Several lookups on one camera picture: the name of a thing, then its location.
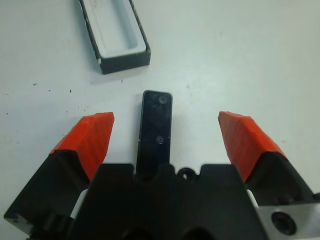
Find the orange rubber pad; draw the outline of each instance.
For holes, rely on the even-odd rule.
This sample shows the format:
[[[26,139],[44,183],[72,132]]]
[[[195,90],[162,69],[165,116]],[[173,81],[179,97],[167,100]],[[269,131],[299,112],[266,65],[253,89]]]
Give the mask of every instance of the orange rubber pad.
[[[240,171],[244,181],[248,179],[258,159],[265,152],[278,152],[279,146],[249,116],[221,111],[219,124],[226,153]]]
[[[83,170],[90,180],[104,161],[115,118],[113,112],[84,116],[50,152],[76,151]]]

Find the screw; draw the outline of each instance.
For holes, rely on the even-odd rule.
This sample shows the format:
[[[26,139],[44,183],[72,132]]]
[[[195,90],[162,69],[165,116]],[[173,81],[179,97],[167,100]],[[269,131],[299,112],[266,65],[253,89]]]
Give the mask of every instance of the screw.
[[[285,235],[293,235],[297,232],[295,221],[282,211],[274,212],[271,220],[276,229]]]
[[[165,95],[162,95],[159,97],[159,103],[166,104],[167,103],[167,97]]]
[[[165,139],[162,136],[156,137],[156,143],[157,144],[163,144],[165,142]]]

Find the black plastic bar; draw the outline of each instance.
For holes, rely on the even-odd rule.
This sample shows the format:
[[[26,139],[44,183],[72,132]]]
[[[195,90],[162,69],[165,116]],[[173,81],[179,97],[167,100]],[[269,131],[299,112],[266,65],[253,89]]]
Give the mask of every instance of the black plastic bar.
[[[152,177],[163,164],[170,162],[172,100],[166,92],[143,93],[136,161],[138,177]]]

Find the rectangular box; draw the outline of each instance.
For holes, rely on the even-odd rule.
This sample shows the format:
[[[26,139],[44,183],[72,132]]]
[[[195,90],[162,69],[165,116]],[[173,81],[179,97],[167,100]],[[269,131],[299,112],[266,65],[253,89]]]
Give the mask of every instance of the rectangular box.
[[[80,0],[103,74],[150,64],[151,50],[131,0]]]

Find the white table surface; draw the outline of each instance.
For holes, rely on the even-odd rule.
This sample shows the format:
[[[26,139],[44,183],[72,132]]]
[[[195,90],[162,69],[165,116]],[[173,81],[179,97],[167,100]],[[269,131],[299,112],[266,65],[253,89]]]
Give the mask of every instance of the white table surface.
[[[145,90],[173,95],[176,169],[229,162],[217,117],[231,111],[320,192],[320,1],[134,4],[150,66],[102,75],[77,0],[0,1],[0,214],[84,115],[114,112],[105,162],[134,163]],[[0,235],[25,237],[3,219]]]

